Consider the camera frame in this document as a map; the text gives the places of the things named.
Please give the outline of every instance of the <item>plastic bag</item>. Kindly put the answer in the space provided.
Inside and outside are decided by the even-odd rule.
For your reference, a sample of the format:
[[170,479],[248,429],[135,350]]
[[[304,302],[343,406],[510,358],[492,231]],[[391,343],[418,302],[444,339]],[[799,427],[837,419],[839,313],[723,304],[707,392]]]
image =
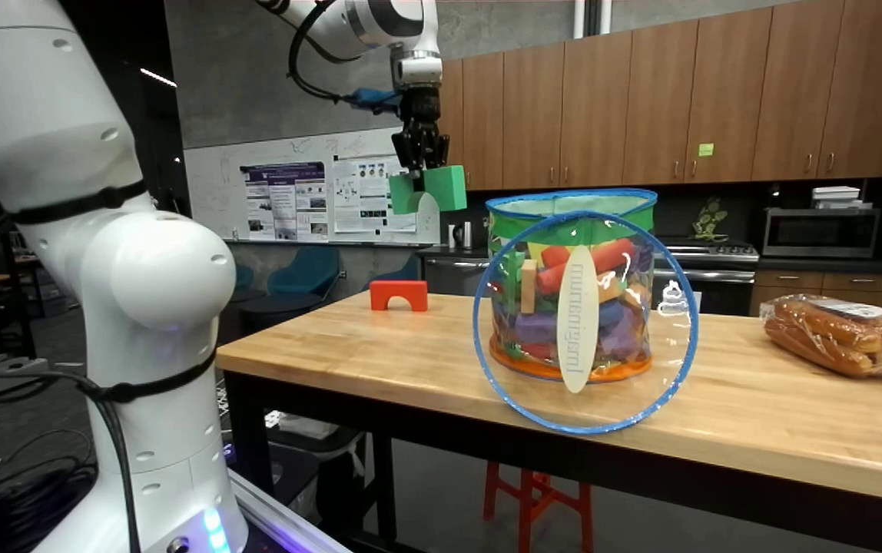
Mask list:
[[822,369],[847,378],[882,375],[882,306],[824,296],[774,298],[765,334]]

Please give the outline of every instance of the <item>countertop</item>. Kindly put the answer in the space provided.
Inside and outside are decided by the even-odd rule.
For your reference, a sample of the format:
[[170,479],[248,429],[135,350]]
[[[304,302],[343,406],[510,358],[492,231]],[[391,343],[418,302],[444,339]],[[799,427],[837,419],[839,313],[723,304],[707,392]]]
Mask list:
[[882,258],[758,258],[758,269],[882,273]]
[[[532,427],[486,385],[471,342],[471,298],[431,296],[428,313],[369,311],[354,296],[219,350],[224,370],[338,390],[378,403],[474,422]],[[701,342],[683,390],[651,422],[599,436],[610,445],[684,457],[882,496],[882,378],[822,370],[763,334],[752,316],[701,316]],[[599,425],[647,406],[676,370],[683,319],[651,316],[659,358],[643,378],[591,385],[580,397],[559,380],[496,369],[529,407],[573,425]]]
[[[420,258],[488,258],[488,249],[418,249]],[[882,273],[882,258],[758,258],[758,269]]]

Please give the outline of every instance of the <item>cabinet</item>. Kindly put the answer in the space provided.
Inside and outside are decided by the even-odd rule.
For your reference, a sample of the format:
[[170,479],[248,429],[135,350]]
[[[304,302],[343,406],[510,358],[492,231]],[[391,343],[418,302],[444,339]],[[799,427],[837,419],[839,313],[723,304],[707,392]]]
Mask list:
[[752,179],[822,174],[839,22],[843,0],[802,0],[774,9]]
[[505,52],[505,186],[559,186],[563,47]]
[[462,61],[462,121],[458,135],[451,132],[449,163],[465,166],[466,189],[500,189],[500,58],[483,54]]
[[629,35],[625,182],[684,182],[697,22]]
[[756,269],[749,313],[781,296],[832,296],[882,306],[882,273]]
[[462,163],[465,160],[465,61],[462,58],[444,61],[441,132],[449,138],[447,160]]
[[566,183],[617,183],[625,174],[629,35],[563,47]]
[[770,9],[697,25],[689,182],[749,182],[767,37]]
[[882,174],[882,4],[844,0],[822,143],[824,174]]

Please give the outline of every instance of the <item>fluorescent light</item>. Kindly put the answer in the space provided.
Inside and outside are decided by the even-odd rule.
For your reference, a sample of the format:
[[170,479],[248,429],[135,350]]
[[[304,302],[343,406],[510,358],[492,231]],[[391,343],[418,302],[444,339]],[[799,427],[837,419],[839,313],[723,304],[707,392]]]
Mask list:
[[154,69],[147,69],[147,68],[138,68],[138,74],[144,74],[144,78],[150,78],[150,79],[166,82],[170,89],[176,89],[176,82],[166,79],[163,74],[154,74]]

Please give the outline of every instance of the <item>microwave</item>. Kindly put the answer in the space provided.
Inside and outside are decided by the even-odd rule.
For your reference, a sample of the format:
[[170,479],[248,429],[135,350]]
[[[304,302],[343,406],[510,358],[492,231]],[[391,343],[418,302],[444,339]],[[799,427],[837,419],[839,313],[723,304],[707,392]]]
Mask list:
[[765,258],[874,258],[879,210],[765,210]]

